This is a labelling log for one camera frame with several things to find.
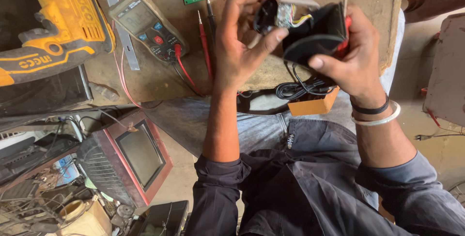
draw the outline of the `tv screen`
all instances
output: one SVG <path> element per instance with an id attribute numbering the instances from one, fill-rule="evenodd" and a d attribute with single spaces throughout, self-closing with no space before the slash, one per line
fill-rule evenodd
<path id="1" fill-rule="evenodd" d="M 116 142 L 131 166 L 144 190 L 155 179 L 156 174 L 165 165 L 160 149 L 150 132 L 146 122 L 141 121 L 136 127 L 139 131 L 126 132 Z"/>

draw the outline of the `ingco logo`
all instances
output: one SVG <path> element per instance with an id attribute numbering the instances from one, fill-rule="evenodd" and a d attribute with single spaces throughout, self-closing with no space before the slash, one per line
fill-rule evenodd
<path id="1" fill-rule="evenodd" d="M 21 68 L 28 68 L 28 67 L 34 67 L 36 65 L 41 65 L 43 63 L 49 63 L 51 61 L 52 59 L 50 58 L 50 56 L 45 55 L 45 56 L 40 56 L 39 58 L 34 58 L 32 60 L 20 61 L 18 64 Z"/>

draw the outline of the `hand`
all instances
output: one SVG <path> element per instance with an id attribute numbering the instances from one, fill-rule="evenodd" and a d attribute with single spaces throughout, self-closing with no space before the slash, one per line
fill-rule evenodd
<path id="1" fill-rule="evenodd" d="M 260 6 L 260 0 L 227 0 L 223 19 L 216 32 L 217 71 L 215 90 L 239 89 L 277 45 L 289 34 L 287 29 L 274 29 L 252 49 L 241 42 L 244 31 L 250 30 L 248 18 Z"/>
<path id="2" fill-rule="evenodd" d="M 386 102 L 379 77 L 379 33 L 359 7 L 349 5 L 347 15 L 352 19 L 349 54 L 342 61 L 328 55 L 315 55 L 308 65 L 331 77 L 359 107 L 379 108 Z"/>

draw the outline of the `red button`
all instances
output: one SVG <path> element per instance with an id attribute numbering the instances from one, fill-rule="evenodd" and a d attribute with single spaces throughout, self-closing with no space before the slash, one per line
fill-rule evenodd
<path id="1" fill-rule="evenodd" d="M 161 39 L 161 37 L 159 37 L 159 36 L 154 37 L 154 40 L 155 40 L 155 43 L 158 43 L 158 44 L 162 44 L 162 43 L 163 43 L 163 39 Z"/>

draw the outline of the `left hand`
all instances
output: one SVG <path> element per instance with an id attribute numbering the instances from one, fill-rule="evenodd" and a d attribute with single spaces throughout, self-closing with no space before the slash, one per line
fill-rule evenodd
<path id="1" fill-rule="evenodd" d="M 241 42 L 249 30 L 248 16 L 254 15 L 260 0 L 227 0 L 223 19 L 216 32 L 217 71 L 215 91 L 236 92 L 267 55 L 289 34 L 286 28 L 272 30 L 257 45 L 248 49 Z"/>

